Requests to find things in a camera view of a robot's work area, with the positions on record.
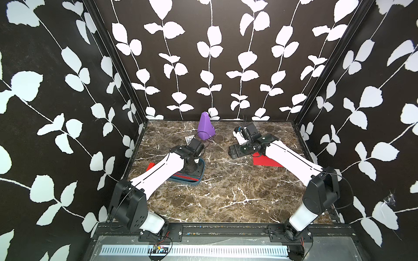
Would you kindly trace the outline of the teal plastic storage box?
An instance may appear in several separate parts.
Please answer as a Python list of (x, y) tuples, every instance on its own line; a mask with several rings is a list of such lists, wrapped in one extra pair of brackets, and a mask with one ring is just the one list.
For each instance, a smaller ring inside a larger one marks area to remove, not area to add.
[(197, 168), (194, 172), (188, 172), (185, 168), (183, 168), (173, 174), (170, 178), (168, 178), (168, 180), (189, 186), (197, 186), (204, 177), (205, 162), (202, 158), (198, 158), (195, 160), (195, 164)]

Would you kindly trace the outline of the red envelope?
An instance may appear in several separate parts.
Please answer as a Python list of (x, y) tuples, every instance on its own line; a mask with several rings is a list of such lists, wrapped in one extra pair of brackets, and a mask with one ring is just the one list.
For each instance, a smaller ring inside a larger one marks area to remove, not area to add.
[(183, 175), (183, 174), (174, 174), (172, 176), (173, 179), (185, 181), (185, 182), (197, 182), (199, 181), (199, 177), (194, 177), (190, 175)]
[(272, 160), (269, 157), (264, 156), (259, 153), (253, 154), (252, 158), (253, 158), (253, 164), (257, 166), (283, 167), (281, 164), (279, 164), (275, 160)]

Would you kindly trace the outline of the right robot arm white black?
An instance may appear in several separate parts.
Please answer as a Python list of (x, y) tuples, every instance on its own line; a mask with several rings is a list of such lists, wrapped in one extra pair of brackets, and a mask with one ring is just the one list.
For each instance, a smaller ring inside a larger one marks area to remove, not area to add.
[(272, 134), (262, 135), (253, 123), (236, 127), (233, 135), (238, 143), (229, 147), (232, 159), (258, 153), (279, 163), (306, 186), (301, 205), (285, 223), (290, 235), (300, 234), (340, 198), (337, 173), (332, 168), (303, 158)]

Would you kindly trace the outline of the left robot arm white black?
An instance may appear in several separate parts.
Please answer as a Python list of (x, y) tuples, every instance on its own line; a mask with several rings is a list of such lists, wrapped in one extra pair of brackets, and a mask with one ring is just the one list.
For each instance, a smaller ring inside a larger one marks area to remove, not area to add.
[(198, 185), (204, 175), (205, 162), (201, 154), (204, 144), (193, 138), (187, 145), (178, 145), (156, 165), (130, 181), (119, 181), (113, 191), (109, 213), (114, 220), (130, 232), (138, 230), (160, 233), (165, 220), (148, 210), (147, 201), (167, 180)]

